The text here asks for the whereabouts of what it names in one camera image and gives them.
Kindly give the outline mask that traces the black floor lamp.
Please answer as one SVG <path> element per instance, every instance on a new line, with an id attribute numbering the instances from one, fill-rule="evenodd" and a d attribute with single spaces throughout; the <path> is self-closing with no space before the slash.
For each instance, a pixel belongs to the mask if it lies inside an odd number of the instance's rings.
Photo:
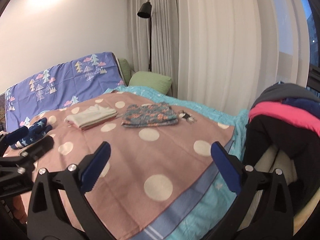
<path id="1" fill-rule="evenodd" d="M 147 21 L 148 36 L 148 71 L 152 71 L 152 4 L 147 1 L 143 3 L 137 12 L 137 16 Z"/>

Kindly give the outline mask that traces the teal floral shirt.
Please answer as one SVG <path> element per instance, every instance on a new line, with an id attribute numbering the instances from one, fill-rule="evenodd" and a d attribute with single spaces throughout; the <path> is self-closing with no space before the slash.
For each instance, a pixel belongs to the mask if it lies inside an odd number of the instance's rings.
<path id="1" fill-rule="evenodd" d="M 168 103 L 129 105 L 121 125 L 127 128 L 172 126 L 178 124 L 178 116 Z"/>

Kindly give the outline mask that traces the green pillow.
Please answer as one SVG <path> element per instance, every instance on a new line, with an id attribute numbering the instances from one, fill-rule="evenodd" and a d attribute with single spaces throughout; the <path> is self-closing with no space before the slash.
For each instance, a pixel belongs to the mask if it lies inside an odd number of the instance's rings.
<path id="1" fill-rule="evenodd" d="M 172 85 L 172 79 L 169 76 L 138 71 L 131 77 L 129 86 L 143 86 L 152 88 L 161 94 L 167 94 Z"/>

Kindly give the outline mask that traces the light blue bed sheet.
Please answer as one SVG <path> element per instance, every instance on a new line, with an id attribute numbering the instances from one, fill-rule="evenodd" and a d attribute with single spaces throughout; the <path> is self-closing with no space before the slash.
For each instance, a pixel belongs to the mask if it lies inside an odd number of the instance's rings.
<path id="1" fill-rule="evenodd" d="M 246 140 L 248 111 L 232 116 L 193 101 L 179 100 L 143 86 L 107 89 L 107 93 L 132 93 L 153 102 L 166 102 L 173 106 L 187 107 L 210 120 L 223 125 L 233 125 L 235 130 L 226 150 L 243 159 Z M 148 225 L 134 239 L 201 239 L 226 214 L 235 199 L 214 165 L 178 197 L 159 218 Z"/>

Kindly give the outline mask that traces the pile of clothes on chair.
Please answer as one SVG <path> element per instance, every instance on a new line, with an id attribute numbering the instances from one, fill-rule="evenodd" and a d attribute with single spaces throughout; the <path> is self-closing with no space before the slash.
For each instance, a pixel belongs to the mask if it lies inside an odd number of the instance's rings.
<path id="1" fill-rule="evenodd" d="M 319 98 L 294 83 L 276 83 L 253 103 L 246 126 L 244 165 L 284 172 L 293 213 L 319 189 Z"/>

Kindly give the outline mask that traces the pink polka dot blanket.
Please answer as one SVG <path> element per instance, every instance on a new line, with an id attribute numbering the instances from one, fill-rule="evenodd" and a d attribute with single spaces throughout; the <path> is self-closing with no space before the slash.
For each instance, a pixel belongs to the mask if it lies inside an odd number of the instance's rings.
<path id="1" fill-rule="evenodd" d="M 126 128 L 121 118 L 116 118 L 84 131 L 65 122 L 68 115 L 94 106 L 115 109 L 122 116 L 133 104 L 148 106 L 151 101 L 115 92 L 44 113 L 53 127 L 50 134 L 55 144 L 35 164 L 36 169 L 61 171 L 80 163 L 103 141 L 108 142 L 111 157 L 86 198 L 116 239 L 129 239 L 153 222 L 212 164 L 211 144 L 227 144 L 234 131 L 233 126 L 181 106 L 175 106 L 174 111 L 186 113 L 194 122 Z"/>

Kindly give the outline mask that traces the blue tree pattern pillow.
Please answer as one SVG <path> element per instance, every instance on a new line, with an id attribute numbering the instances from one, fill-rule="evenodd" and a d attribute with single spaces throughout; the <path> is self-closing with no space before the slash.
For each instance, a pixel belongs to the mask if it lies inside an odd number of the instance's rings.
<path id="1" fill-rule="evenodd" d="M 36 73 L 5 92 L 8 132 L 30 126 L 36 115 L 95 98 L 123 84 L 112 52 L 91 54 Z"/>

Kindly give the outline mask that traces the navy star garment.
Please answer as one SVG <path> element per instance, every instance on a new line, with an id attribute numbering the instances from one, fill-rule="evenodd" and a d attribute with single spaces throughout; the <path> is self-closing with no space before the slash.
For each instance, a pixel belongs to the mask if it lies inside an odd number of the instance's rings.
<path id="1" fill-rule="evenodd" d="M 52 129 L 53 129 L 52 125 L 48 124 L 48 119 L 42 118 L 42 119 L 34 122 L 28 128 L 28 134 L 25 137 L 18 140 L 10 147 L 14 150 L 25 148 L 25 147 L 41 140 Z"/>

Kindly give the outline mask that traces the white pleated curtain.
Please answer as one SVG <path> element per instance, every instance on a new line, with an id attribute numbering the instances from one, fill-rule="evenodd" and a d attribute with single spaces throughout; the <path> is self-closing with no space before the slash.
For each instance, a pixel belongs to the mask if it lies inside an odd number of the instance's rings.
<path id="1" fill-rule="evenodd" d="M 152 4 L 152 71 L 172 79 L 175 97 L 228 114 L 248 109 L 278 81 L 306 86 L 308 24 L 301 0 L 127 0 L 135 71 L 148 70 Z"/>

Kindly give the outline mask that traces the cream folded garment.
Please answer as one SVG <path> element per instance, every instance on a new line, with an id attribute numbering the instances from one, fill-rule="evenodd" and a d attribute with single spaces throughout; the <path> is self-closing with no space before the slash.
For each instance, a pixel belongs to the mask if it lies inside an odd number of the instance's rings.
<path id="1" fill-rule="evenodd" d="M 114 108 L 102 107 L 96 104 L 88 107 L 88 109 L 82 112 L 66 116 L 65 122 L 75 126 L 76 128 L 86 129 L 108 119 L 112 119 L 116 117 L 117 114 L 118 112 Z"/>

